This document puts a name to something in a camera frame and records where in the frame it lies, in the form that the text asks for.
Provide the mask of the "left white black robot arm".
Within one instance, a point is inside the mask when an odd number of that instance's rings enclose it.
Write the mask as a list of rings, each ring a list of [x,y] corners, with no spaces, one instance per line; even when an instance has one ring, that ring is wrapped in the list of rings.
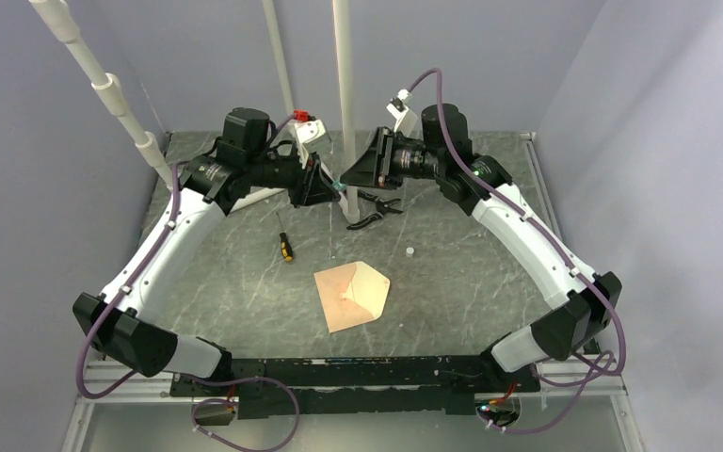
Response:
[[[293,149],[281,155],[273,140],[284,128],[293,134]],[[233,382],[230,352],[159,327],[162,304],[201,242],[248,195],[283,189],[295,207],[340,200],[319,155],[308,149],[325,134],[322,121],[302,110],[285,127],[253,108],[228,113],[211,150],[174,169],[177,184],[168,205],[129,263],[99,294],[83,293],[74,303],[84,350],[146,377],[194,375],[208,395],[225,393]]]

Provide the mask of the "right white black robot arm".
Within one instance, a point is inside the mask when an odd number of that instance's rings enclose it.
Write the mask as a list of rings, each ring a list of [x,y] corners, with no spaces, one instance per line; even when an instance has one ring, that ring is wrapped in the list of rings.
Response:
[[[518,370],[545,359],[565,361],[608,327],[621,282],[576,257],[536,215],[507,170],[495,158],[474,152],[467,119],[455,105],[430,105],[420,121],[419,138],[377,128],[340,181],[394,190],[405,179],[430,179],[527,271],[550,310],[485,352],[481,378],[493,391],[503,391]]]

